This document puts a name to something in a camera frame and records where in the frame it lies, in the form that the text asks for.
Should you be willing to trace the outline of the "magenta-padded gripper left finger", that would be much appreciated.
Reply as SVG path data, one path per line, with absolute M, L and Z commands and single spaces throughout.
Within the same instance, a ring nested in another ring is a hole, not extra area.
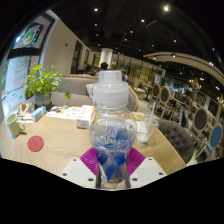
M 99 187 L 100 171 L 94 149 L 90 148 L 80 158 L 72 158 L 60 177 L 81 187 Z

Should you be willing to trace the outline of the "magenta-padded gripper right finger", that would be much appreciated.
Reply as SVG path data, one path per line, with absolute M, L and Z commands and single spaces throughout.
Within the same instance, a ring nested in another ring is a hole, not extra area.
M 166 176 L 166 172 L 153 157 L 145 157 L 131 148 L 127 158 L 129 186 L 140 188 Z

